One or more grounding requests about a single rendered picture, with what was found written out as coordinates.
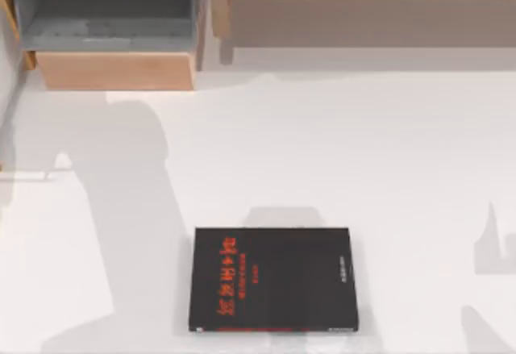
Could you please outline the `black book with red lettering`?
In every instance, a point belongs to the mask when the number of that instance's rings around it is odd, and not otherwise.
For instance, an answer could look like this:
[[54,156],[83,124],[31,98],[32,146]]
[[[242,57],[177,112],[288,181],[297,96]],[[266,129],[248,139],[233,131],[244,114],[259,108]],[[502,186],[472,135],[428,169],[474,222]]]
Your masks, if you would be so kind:
[[358,331],[347,228],[194,233],[190,331]]

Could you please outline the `pale wooden drawer front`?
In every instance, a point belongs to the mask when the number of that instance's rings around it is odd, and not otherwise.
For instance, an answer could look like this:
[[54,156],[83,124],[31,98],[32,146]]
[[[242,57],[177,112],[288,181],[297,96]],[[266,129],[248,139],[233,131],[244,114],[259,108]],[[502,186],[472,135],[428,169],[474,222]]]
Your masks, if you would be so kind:
[[197,59],[187,52],[37,52],[50,90],[193,90]]

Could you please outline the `wooden open shelf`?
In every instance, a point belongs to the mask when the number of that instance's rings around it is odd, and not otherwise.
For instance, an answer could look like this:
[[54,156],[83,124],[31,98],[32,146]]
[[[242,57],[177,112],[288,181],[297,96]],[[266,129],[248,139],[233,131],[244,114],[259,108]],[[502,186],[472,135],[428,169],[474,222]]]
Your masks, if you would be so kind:
[[210,0],[235,48],[516,48],[516,0]]

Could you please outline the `grey pierced drawer inside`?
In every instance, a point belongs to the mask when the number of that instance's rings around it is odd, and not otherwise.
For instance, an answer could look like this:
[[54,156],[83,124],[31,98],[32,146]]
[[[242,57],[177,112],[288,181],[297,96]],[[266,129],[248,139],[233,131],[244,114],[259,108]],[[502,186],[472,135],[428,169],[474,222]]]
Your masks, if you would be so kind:
[[201,0],[12,0],[33,69],[43,52],[187,52]]

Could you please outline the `wooden cupboard frame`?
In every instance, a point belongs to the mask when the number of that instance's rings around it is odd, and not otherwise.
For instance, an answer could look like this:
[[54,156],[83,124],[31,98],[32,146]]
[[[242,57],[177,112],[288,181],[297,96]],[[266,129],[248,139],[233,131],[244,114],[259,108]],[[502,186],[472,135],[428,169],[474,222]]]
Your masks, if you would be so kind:
[[[20,34],[18,28],[18,22],[15,14],[15,2],[14,0],[0,0],[0,6],[4,10],[6,14],[6,18],[8,23],[11,26],[13,34],[16,38],[16,41],[20,42]],[[23,56],[23,69],[26,71],[31,71],[36,68],[37,62],[35,58],[35,53],[31,51],[22,50]]]

